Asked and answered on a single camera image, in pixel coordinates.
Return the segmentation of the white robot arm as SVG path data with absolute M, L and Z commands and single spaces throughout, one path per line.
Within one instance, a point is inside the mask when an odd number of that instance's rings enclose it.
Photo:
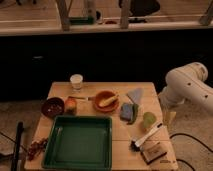
M 170 70 L 166 76 L 166 86 L 159 94 L 163 107 L 172 108 L 190 100 L 213 115 L 213 88 L 205 84 L 208 70 L 200 62 Z

